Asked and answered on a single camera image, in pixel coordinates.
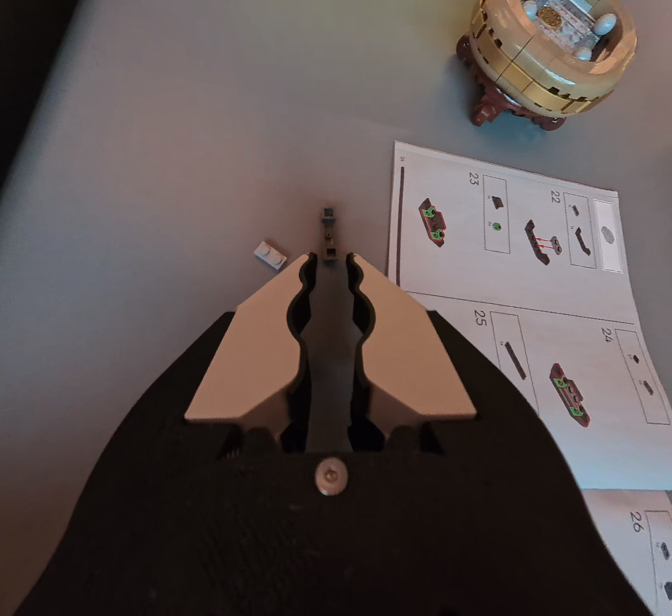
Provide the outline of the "grey desk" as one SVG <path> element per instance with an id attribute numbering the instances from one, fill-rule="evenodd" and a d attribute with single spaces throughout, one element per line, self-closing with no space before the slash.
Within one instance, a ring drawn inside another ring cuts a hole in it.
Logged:
<path id="1" fill-rule="evenodd" d="M 482 128 L 455 58 L 475 0 L 82 0 L 1 209 L 1 614 L 41 575 L 109 438 L 223 312 L 338 241 L 384 271 L 394 141 L 619 192 L 671 393 L 671 0 L 622 0 L 615 94 Z"/>

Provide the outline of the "tan brick model pot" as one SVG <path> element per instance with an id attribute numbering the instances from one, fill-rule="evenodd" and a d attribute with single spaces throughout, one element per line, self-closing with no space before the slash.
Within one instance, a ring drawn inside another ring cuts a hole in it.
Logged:
<path id="1" fill-rule="evenodd" d="M 478 0 L 456 45 L 483 87 L 472 123 L 510 111 L 556 130 L 614 92 L 636 47 L 620 0 Z"/>

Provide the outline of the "instruction booklet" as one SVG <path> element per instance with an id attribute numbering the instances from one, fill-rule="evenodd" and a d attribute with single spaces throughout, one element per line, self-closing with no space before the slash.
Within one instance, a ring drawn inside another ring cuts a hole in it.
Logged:
<path id="1" fill-rule="evenodd" d="M 617 192 L 395 142 L 388 275 L 514 383 L 655 615 L 671 614 L 671 404 Z"/>

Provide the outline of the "small dark toy piece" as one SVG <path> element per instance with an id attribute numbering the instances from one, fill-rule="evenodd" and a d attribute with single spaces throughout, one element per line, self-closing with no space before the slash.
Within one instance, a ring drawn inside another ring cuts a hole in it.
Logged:
<path id="1" fill-rule="evenodd" d="M 322 225 L 322 253 L 321 259 L 325 263 L 334 263 L 338 261 L 338 245 L 335 236 L 335 226 L 337 217 L 332 207 L 324 207 L 321 214 Z"/>

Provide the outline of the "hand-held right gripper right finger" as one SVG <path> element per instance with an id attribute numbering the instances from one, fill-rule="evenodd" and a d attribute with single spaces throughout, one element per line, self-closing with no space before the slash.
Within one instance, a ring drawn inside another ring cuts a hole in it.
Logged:
<path id="1" fill-rule="evenodd" d="M 348 437 L 379 452 L 395 429 L 474 420 L 475 405 L 427 309 L 361 255 L 347 256 L 356 345 Z"/>

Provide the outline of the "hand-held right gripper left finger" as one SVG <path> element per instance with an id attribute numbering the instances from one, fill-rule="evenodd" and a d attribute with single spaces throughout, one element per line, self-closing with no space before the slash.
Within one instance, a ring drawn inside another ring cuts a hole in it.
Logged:
<path id="1" fill-rule="evenodd" d="M 301 255 L 237 307 L 187 422 L 265 429 L 285 452 L 305 451 L 312 382 L 302 332 L 317 261 L 315 253 Z"/>

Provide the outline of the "grey toy plate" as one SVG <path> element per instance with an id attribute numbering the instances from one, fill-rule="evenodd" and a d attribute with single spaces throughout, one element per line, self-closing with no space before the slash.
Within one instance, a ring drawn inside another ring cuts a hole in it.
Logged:
<path id="1" fill-rule="evenodd" d="M 279 271 L 287 260 L 285 255 L 265 241 L 258 245 L 254 255 L 276 271 Z"/>

